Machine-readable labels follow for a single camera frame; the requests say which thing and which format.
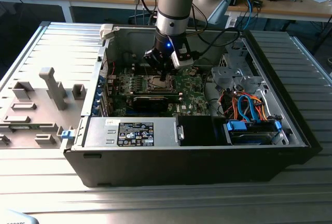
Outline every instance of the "wooden desk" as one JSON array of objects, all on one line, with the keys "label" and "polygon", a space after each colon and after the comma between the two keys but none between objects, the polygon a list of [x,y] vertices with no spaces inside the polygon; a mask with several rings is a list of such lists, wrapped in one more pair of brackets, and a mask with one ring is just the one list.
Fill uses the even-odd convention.
[{"label": "wooden desk", "polygon": [[[302,20],[302,21],[317,21],[326,22],[332,15],[332,6],[329,1],[317,3],[312,0],[296,0],[291,1],[263,1],[259,17],[287,19],[287,20]],[[239,17],[243,12],[247,11],[245,0],[239,0],[237,6],[228,7],[227,14],[230,18]]]},{"label": "wooden desk", "polygon": [[[18,0],[0,0],[5,2],[19,2]],[[134,0],[22,0],[24,3],[59,5],[62,7],[66,22],[74,22],[72,6],[134,9]],[[263,1],[259,17],[274,19],[289,19],[303,21],[326,22],[332,15],[330,2],[317,3],[312,0],[290,1]],[[145,0],[147,5],[154,5],[155,0]],[[237,6],[230,6],[226,12],[229,22],[244,15],[247,6],[240,0]]]}]

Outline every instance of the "floor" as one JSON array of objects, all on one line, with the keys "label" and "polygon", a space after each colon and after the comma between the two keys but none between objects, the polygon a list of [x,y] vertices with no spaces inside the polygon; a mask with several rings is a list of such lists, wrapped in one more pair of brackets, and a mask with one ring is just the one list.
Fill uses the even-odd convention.
[{"label": "floor", "polygon": [[[0,17],[0,50],[2,51],[0,78],[7,72],[41,21],[64,22],[62,10],[58,6],[15,4],[15,9],[16,14],[11,15],[7,12]],[[74,7],[76,21],[83,23],[129,24],[129,17],[133,14],[133,10]],[[227,17],[220,27],[225,25],[226,20]],[[143,19],[138,18],[137,23],[143,24]],[[248,28],[279,31],[284,23],[284,20],[253,19]],[[290,24],[287,32],[298,37],[306,48],[311,50],[319,34],[319,28],[319,23],[297,21]],[[328,73],[332,71],[332,68],[327,64],[327,59],[331,57],[331,45],[332,38],[330,37],[315,55],[315,58]]]}]

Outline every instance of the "blue latch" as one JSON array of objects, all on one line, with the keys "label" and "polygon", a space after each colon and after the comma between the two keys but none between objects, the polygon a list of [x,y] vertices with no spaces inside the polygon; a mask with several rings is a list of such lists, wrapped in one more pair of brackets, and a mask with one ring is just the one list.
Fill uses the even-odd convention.
[{"label": "blue latch", "polygon": [[75,130],[62,131],[61,138],[74,139]]},{"label": "blue latch", "polygon": [[246,131],[247,126],[242,121],[229,121],[227,123],[228,131]]},{"label": "blue latch", "polygon": [[282,130],[282,126],[281,126],[281,123],[279,121],[276,121],[274,123],[275,127],[277,128],[278,131],[281,131]]}]

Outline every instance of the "red cable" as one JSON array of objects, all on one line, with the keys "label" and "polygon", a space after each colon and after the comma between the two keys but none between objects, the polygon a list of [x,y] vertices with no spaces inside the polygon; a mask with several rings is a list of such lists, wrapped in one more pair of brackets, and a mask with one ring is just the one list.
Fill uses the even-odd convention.
[{"label": "red cable", "polygon": [[114,74],[114,70],[115,70],[115,63],[113,62],[113,71],[111,73],[111,76]]}]

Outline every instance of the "motherboard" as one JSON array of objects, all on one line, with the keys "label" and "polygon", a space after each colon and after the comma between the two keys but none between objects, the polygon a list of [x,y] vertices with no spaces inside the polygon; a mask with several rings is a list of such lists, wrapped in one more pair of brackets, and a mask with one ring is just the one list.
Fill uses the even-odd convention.
[{"label": "motherboard", "polygon": [[145,68],[124,68],[109,76],[110,116],[173,117],[210,115],[204,98],[202,78],[195,68],[160,76]]}]

